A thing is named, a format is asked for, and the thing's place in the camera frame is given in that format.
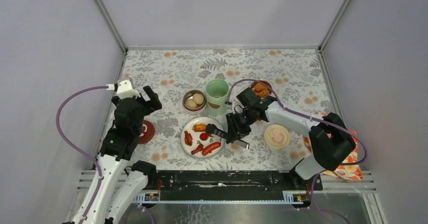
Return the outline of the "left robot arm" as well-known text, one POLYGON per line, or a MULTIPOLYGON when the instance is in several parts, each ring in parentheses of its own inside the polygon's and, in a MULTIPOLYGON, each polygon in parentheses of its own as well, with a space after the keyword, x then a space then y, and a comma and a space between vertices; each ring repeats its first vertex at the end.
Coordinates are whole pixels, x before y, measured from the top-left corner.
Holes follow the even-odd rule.
POLYGON ((149 100, 145 100, 133 86, 125 86, 124 83, 108 84, 104 89, 116 92, 112 98, 116 109, 97 158, 73 144, 60 126, 61 111, 66 103, 91 89, 71 95, 57 111, 56 126, 61 137, 72 148, 88 157, 97 170, 80 209, 70 223, 118 223, 137 194, 156 184, 156 166, 139 160, 131 166, 125 183, 119 189, 116 188, 120 175, 124 173, 139 143, 144 117, 162 108, 158 94, 150 86, 145 86, 143 90, 149 97, 149 100))

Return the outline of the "rice ball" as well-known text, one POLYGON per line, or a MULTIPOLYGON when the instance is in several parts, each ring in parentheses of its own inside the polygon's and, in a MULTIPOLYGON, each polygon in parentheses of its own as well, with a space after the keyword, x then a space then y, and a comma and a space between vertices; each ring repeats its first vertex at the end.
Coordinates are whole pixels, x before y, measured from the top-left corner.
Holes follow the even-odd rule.
POLYGON ((185 101, 185 107, 188 109, 196 109, 198 108, 198 104, 192 98, 189 98, 185 101))
POLYGON ((195 93, 195 94, 193 94, 192 99, 193 99, 193 100, 194 100, 198 105, 203 104, 203 103, 204 103, 204 101, 205 101, 204 95, 203 95, 203 94, 201 94, 201 93, 195 93))

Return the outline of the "fried chicken piece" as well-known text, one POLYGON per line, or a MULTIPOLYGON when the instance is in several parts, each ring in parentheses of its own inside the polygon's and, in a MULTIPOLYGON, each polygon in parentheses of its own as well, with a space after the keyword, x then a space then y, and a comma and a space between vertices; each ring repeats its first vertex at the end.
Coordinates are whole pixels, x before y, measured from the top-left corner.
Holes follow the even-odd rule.
POLYGON ((260 83, 256 83, 253 87, 253 90, 255 92, 260 92, 263 89, 267 89, 264 85, 260 84, 260 83))
POLYGON ((257 95, 261 98, 265 98, 270 95, 270 91, 268 89, 263 89, 260 92, 257 92, 257 95))

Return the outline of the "green cylindrical container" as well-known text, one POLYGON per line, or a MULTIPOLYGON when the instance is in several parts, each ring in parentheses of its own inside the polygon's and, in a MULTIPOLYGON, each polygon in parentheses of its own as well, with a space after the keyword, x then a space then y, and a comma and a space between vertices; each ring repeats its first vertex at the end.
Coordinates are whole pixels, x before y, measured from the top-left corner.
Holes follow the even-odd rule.
POLYGON ((205 88, 208 112, 216 116, 224 115, 228 93, 229 85, 225 80, 216 78, 209 81, 205 88))

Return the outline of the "black tongs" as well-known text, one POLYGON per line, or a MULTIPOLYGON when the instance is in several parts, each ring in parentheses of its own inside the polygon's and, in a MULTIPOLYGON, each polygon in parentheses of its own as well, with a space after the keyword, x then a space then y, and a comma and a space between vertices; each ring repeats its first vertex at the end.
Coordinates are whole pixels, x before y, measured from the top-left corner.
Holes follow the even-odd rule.
POLYGON ((209 134, 213 134, 216 136, 219 136, 226 140, 227 144, 234 143, 242 148, 249 149, 250 144, 248 142, 245 142, 243 137, 247 136, 247 134, 242 134, 238 131, 238 129, 232 125, 228 126, 227 131, 220 130, 216 125, 214 124, 207 124, 205 131, 209 134))

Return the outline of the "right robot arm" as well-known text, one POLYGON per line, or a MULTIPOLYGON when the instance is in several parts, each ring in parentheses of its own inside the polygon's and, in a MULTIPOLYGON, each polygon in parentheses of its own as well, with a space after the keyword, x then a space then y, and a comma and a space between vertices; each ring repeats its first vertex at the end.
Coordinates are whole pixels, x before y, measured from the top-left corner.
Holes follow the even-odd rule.
POLYGON ((251 125, 265 121, 281 125, 310 140, 312 154, 292 168, 290 185, 297 190, 309 184, 309 180, 324 171, 334 171, 356 148, 351 133, 335 113, 314 118, 301 111, 291 110, 275 97, 260 98, 251 88, 237 95, 242 105, 239 113, 226 114, 227 143, 238 143, 249 135, 251 125))

